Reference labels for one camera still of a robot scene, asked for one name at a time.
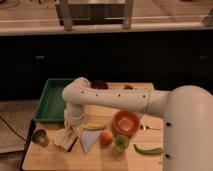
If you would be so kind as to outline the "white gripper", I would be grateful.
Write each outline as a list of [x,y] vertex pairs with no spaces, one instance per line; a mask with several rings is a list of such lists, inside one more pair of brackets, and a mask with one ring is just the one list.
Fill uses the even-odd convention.
[[[66,104],[64,109],[64,121],[72,132],[72,144],[81,136],[83,131],[84,107],[82,105]],[[71,132],[68,128],[60,129],[54,136],[54,144],[62,149],[69,148]]]

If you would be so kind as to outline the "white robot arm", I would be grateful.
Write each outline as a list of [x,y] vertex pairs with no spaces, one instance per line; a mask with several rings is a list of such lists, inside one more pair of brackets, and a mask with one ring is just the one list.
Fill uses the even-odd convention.
[[78,125],[86,105],[151,114],[164,120],[163,171],[213,171],[213,94],[198,86],[171,91],[93,89],[84,77],[62,91],[64,119]]

